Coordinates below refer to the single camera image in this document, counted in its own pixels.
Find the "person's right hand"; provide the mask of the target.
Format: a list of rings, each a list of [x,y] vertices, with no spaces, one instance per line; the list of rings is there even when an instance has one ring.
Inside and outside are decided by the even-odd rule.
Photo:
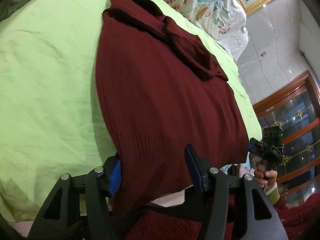
[[[256,170],[254,171],[254,179],[259,186],[267,192],[276,185],[277,171],[265,170],[264,165],[259,161],[257,162]]]

